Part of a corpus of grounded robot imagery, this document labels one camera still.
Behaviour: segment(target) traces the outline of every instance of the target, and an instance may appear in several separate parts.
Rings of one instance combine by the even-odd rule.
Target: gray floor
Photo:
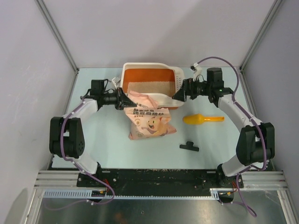
[[[276,191],[243,192],[248,205],[257,213],[253,218],[239,205],[221,206],[210,200],[114,200],[107,205],[78,203],[60,211],[45,209],[68,205],[74,199],[44,199],[39,224],[285,224]]]

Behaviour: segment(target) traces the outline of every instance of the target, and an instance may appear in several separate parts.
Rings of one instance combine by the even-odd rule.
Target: metal frame
[[[252,114],[256,115],[256,109],[251,98],[250,91],[247,87],[246,80],[244,78],[243,70],[248,64],[248,61],[252,57],[255,49],[262,40],[265,32],[272,23],[275,15],[281,8],[285,0],[276,0],[267,17],[265,18],[260,30],[258,31],[250,49],[248,50],[241,66],[239,76],[241,79],[241,85],[244,91],[246,102],[248,104],[249,110]],[[35,0],[38,8],[44,16],[49,28],[51,29],[57,43],[59,44],[61,50],[69,61],[71,67],[75,71],[75,74],[78,73],[78,68],[60,34],[57,26],[55,25],[45,3],[43,0]],[[24,224],[34,224],[38,219],[39,209],[42,204],[42,199],[44,197],[63,197],[63,198],[74,198],[73,194],[67,194],[67,192],[89,192],[90,190],[104,190],[105,188],[78,188],[76,186],[78,179],[79,171],[66,171],[66,170],[49,170],[49,171],[40,171],[32,192],[30,201],[26,207],[26,212],[23,216],[22,223]],[[299,223],[298,215],[294,207],[294,203],[290,196],[290,192],[285,181],[285,176],[283,172],[277,171],[267,171],[267,172],[255,172],[250,171],[242,174],[244,188],[241,190],[245,191],[256,191],[256,190],[275,190],[278,192],[278,196],[285,214],[285,218],[288,224]],[[211,197],[204,199],[213,199],[217,200],[218,194],[217,191],[230,191],[231,189],[210,189]],[[136,197],[124,197],[125,199],[136,199]]]

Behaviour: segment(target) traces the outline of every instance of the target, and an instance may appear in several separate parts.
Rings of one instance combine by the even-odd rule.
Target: white plastic basket
[[[171,67],[162,63],[125,63],[122,69],[120,87],[123,86],[125,70],[127,69],[171,69],[174,71],[176,92],[180,89],[182,82],[185,78],[183,70],[179,67]],[[184,102],[174,100],[171,97],[162,93],[144,93],[144,94],[149,95],[155,101],[157,101],[159,107],[168,107],[171,109],[172,107],[179,107],[184,104]]]

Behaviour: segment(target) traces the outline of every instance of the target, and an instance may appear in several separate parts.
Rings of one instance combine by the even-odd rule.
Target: white wall
[[[79,68],[240,65],[274,0],[45,0]],[[225,65],[210,60],[203,65]]]
[[[50,118],[61,115],[74,72],[33,0],[0,3],[0,223],[18,223],[49,161]]]
[[[259,117],[275,127],[275,166],[284,170],[299,210],[298,9],[298,0],[285,1],[245,73]]]

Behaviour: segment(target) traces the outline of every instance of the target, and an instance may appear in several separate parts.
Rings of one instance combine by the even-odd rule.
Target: basket
[[[120,87],[125,93],[133,90],[149,95],[158,102],[159,108],[177,109],[184,102],[174,100],[171,97],[180,89],[184,78],[184,72],[179,67],[171,67],[162,63],[125,63],[122,69]],[[168,95],[160,92],[148,92],[157,85],[161,88],[165,85],[168,86],[165,82],[169,82],[171,86]],[[143,88],[141,83],[145,84],[147,88]]]

